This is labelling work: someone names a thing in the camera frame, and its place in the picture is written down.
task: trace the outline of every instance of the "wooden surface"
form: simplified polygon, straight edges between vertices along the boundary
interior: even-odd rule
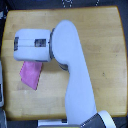
[[[13,58],[14,36],[21,28],[50,29],[63,19],[79,33],[97,110],[112,116],[127,113],[127,59],[122,25],[116,7],[10,11],[2,45],[5,111],[12,120],[65,118],[64,97],[69,74],[52,60],[44,63],[37,91],[21,82],[23,62]]]

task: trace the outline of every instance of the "pink cloth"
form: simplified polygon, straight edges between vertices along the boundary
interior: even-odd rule
[[[25,61],[20,71],[21,81],[36,90],[41,72],[41,66],[41,62]]]

